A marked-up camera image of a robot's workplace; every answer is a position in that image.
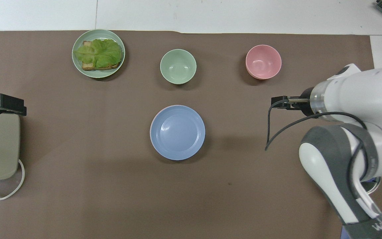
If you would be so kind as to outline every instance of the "bread slice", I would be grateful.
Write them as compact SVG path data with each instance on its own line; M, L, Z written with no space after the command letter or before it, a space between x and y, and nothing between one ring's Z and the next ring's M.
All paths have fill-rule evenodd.
M91 42L90 41L84 41L84 45L87 45L87 46L91 46ZM84 71L94 71L94 70L97 70L97 71L105 71L105 70L111 70L111 69L116 69L119 67L119 63L117 63L116 65L109 65L108 67L94 67L94 64L91 62L91 63L83 63L82 62L82 69Z

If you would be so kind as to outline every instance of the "lettuce leaf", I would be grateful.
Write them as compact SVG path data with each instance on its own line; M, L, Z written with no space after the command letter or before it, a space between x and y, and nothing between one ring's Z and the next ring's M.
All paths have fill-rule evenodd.
M120 62L122 52L119 45L112 39L95 39L91 46L82 45L73 51L75 56L83 63L91 63L94 67L108 67Z

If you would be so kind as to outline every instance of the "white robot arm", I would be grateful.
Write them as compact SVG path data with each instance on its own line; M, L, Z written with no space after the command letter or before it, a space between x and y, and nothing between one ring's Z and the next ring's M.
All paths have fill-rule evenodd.
M382 212L360 183L382 176L382 69L360 71L350 64L300 97L282 98L285 104L278 108L290 109L291 104L306 115L345 112L364 122L366 129L348 116L321 116L344 124L312 128L299 156L349 236L382 239Z

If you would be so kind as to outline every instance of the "white cable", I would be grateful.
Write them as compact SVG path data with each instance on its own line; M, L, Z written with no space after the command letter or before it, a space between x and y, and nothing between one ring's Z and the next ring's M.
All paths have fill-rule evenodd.
M4 199L9 198L11 195L13 195L15 192L17 192L17 190L20 188L20 186L22 186L23 181L25 180L25 167L23 166L23 163L21 162L20 159L19 159L19 163L20 163L20 167L22 168L22 180L20 180L20 184L9 195L6 195L5 197L0 197L0 200L4 200Z

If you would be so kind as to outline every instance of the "green bowl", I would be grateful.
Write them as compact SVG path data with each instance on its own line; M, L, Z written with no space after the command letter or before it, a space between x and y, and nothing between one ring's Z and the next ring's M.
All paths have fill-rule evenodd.
M95 39L112 39L115 41L119 46L120 50L122 51L122 58L120 59L120 64L118 68L116 69L111 69L111 70L106 70L106 71L84 71L82 69L82 61L78 60L75 54L73 53L75 50L77 50L84 41L93 41ZM123 64L123 61L125 60L125 45L123 45L122 40L118 37L118 35L114 34L111 31L104 30L104 29L96 29L96 30L90 30L85 33L83 33L75 42L73 45L72 49L72 60L73 64L77 68L78 71L80 71L82 74L92 77L92 78L103 78L103 77L108 77L109 75L114 74L118 69L121 67Z
M160 71L163 77L176 85L191 80L196 70L197 63L194 56L186 50L171 50L160 61Z

